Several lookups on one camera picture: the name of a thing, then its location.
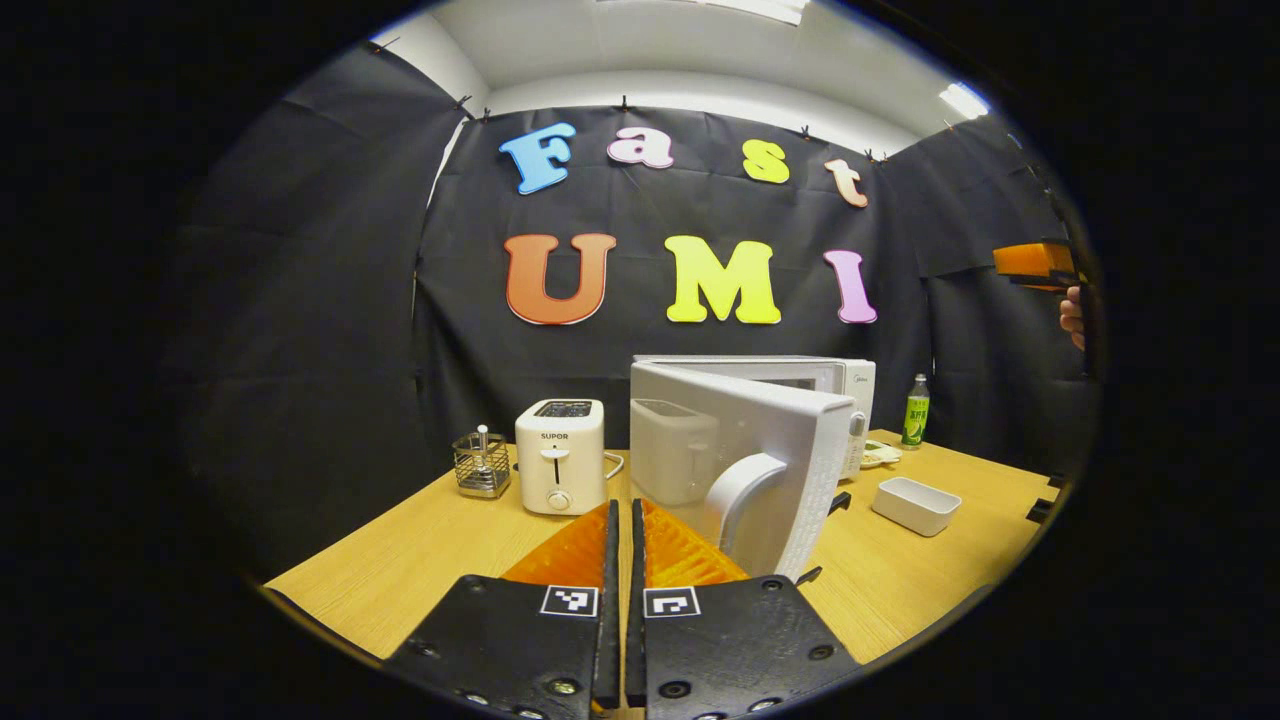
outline purple letter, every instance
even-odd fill
[[[840,284],[840,320],[874,323],[876,309],[867,302],[867,288],[863,287],[863,274],[859,269],[863,256],[849,250],[828,250],[822,258],[836,269],[836,282]]]

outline white wall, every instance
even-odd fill
[[[428,76],[431,73],[422,69]],[[920,140],[915,133],[849,105],[767,82],[684,72],[622,70],[561,76],[489,94],[494,115],[538,108],[628,105],[701,110],[799,131],[852,150],[892,155]]]
[[[453,37],[430,14],[419,13],[401,24],[389,26],[370,40],[378,45],[396,40],[387,49],[388,53],[394,53],[422,70],[422,74],[435,81],[454,100],[471,95],[471,100],[462,106],[476,117],[484,113],[480,108],[484,108],[489,96],[489,85]]]

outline wooden table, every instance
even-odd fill
[[[870,434],[897,445],[896,433]],[[515,446],[511,451],[515,462]],[[631,573],[628,469],[608,482],[609,497],[621,506],[623,630]],[[895,475],[960,496],[951,524],[925,538],[873,512],[876,487]],[[863,470],[837,488],[852,503],[827,519],[809,560],[809,568],[823,568],[822,575],[800,585],[801,592],[852,656],[869,662],[1012,569],[1039,528],[1025,519],[1027,511],[1037,498],[1057,497],[1047,483],[1043,475],[928,443],[892,466]],[[460,575],[500,575],[571,520],[527,512],[518,473],[497,500],[461,496],[449,474],[266,585],[385,659]]]

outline hand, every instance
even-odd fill
[[[1059,305],[1059,310],[1062,315],[1057,319],[1057,324],[1071,333],[1071,342],[1076,347],[1084,350],[1084,313],[1080,310],[1080,286],[1066,290],[1066,300]]]

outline black backdrop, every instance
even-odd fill
[[[425,482],[412,266],[462,119],[408,63],[349,50],[211,169],[172,250],[163,359],[189,470],[285,570]]]
[[[520,173],[498,146],[559,122],[577,129],[567,140],[568,178],[520,195]],[[673,167],[605,155],[614,133],[635,126],[672,137]],[[749,138],[785,150],[785,184],[746,177],[741,146]],[[823,168],[835,158],[861,177],[867,208],[836,192]],[[887,163],[709,113],[571,108],[467,123],[436,186],[417,273],[421,402],[428,442],[440,450],[435,468],[447,469],[443,450],[476,424],[509,433],[529,405],[556,396],[604,401],[605,442],[626,447],[631,356],[692,352],[874,360],[872,427],[890,429],[901,428],[911,378],[924,372],[932,442],[1046,474],[1069,470],[1094,421],[1082,355],[1057,327],[1059,299],[1012,286],[992,264],[996,247],[1062,236],[1029,161],[992,117],[925,138]],[[547,292],[567,297],[579,282],[579,254],[568,241],[589,232],[618,242],[593,316],[549,327],[508,310],[508,237],[561,241],[548,263]],[[667,320],[676,270],[663,241],[673,234],[707,240],[723,264],[741,241],[772,246],[782,320]],[[837,319],[840,291],[822,260],[828,250],[863,256],[874,323]]]
[[[987,115],[906,147],[884,174],[928,296],[934,372],[927,437],[1065,475],[1085,457],[1100,393],[1082,374],[1084,355],[1057,324],[1061,296],[995,272],[996,247],[1065,238],[1046,182],[1060,197],[1065,190],[1018,135]],[[1088,247],[1076,246],[1087,260]]]
[[[577,129],[563,182],[520,195],[503,142],[553,123]],[[623,164],[605,147],[625,127],[649,127],[672,138],[667,169]],[[791,177],[758,182],[742,170],[742,142],[760,138],[786,152]],[[863,177],[867,208],[849,205],[822,167],[844,158]],[[886,237],[897,211],[878,168],[861,154],[762,123],[681,110],[571,108],[515,113],[467,123],[436,184],[419,264],[419,322],[424,342],[422,393],[428,438],[445,448],[477,423],[511,432],[515,419],[545,397],[594,397],[605,407],[605,443],[628,442],[628,377],[635,354],[804,354],[877,363],[876,427],[900,427],[911,377],[929,369],[924,288],[909,243]],[[508,255],[516,234],[559,238],[547,270],[547,292],[572,295],[579,233],[617,238],[608,256],[600,309],[572,325],[534,325],[508,307]],[[673,323],[676,297],[671,236],[692,234],[728,264],[741,241],[773,249],[769,275],[782,320],[744,324],[708,313],[701,323]],[[870,324],[845,324],[828,250],[863,256]]]

